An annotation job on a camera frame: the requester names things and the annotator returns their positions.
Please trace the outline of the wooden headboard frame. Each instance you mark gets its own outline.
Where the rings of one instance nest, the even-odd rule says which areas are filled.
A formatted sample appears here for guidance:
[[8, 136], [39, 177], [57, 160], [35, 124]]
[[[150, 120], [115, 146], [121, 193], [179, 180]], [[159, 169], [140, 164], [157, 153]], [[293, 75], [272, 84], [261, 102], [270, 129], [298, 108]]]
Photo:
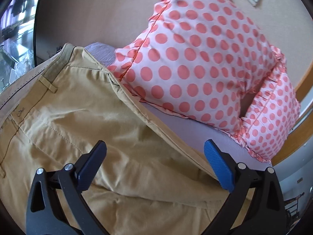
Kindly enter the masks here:
[[296, 87], [296, 97], [301, 101], [299, 119], [290, 130], [280, 152], [272, 158], [272, 165], [287, 159], [312, 136], [312, 63]]

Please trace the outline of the lavender bed sheet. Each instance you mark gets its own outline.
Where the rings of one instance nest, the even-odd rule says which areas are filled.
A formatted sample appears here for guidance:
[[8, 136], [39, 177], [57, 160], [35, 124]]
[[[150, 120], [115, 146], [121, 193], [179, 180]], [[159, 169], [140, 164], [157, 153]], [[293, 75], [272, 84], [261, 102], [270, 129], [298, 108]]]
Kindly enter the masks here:
[[[104, 67], [111, 65], [116, 59], [116, 49], [110, 45], [95, 42], [87, 45], [85, 48]], [[253, 158], [245, 148], [237, 144], [220, 130], [216, 130], [209, 125], [205, 125], [193, 119], [185, 119], [166, 114], [149, 103], [140, 102], [140, 104], [159, 118], [179, 138], [198, 153], [204, 154], [205, 141], [212, 139], [222, 152], [230, 154], [236, 162], [245, 163], [247, 167], [261, 171], [264, 171], [267, 167], [272, 167], [271, 163], [260, 162], [256, 158]]]

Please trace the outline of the polka dot pillow left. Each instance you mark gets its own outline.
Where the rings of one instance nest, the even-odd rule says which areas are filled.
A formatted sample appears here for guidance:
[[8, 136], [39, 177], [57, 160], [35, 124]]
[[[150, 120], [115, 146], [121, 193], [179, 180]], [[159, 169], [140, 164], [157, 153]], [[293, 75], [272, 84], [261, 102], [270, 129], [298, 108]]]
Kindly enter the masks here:
[[163, 112], [235, 132], [275, 65], [266, 37], [230, 0], [159, 0], [108, 69]]

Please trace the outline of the polka dot pillow right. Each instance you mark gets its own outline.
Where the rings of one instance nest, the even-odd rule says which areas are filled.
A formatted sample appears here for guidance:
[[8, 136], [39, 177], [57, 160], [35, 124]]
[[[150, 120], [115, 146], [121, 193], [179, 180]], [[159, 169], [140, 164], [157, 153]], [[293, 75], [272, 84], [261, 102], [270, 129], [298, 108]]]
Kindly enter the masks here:
[[255, 95], [241, 128], [231, 138], [259, 162], [271, 162], [300, 114], [300, 103], [284, 65], [277, 64]]

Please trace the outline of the polka dot pillow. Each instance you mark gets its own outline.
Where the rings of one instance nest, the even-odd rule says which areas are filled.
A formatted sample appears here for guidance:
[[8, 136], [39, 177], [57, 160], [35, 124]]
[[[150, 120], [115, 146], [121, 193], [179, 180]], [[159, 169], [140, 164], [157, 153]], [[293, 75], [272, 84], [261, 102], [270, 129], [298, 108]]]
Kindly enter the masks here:
[[230, 0], [159, 0], [108, 69], [163, 112], [235, 132], [275, 65], [266, 37]]
[[300, 114], [300, 103], [284, 65], [277, 64], [255, 95], [241, 128], [231, 138], [259, 162], [271, 162]]

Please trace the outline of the khaki tan pants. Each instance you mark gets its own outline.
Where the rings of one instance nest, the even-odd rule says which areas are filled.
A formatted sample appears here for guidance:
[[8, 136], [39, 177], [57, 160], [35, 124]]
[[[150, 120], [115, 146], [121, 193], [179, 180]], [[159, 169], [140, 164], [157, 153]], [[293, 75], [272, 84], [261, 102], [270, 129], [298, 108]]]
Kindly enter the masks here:
[[104, 141], [88, 206], [111, 234], [201, 234], [228, 197], [205, 159], [84, 48], [67, 44], [1, 93], [1, 202], [26, 230], [38, 168]]

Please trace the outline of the black flat television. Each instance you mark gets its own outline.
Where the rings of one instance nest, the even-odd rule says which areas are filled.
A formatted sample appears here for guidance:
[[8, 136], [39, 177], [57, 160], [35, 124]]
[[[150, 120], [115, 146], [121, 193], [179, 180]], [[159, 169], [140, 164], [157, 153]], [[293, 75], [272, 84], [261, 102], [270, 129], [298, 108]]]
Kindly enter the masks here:
[[37, 66], [39, 0], [1, 0], [1, 92]]

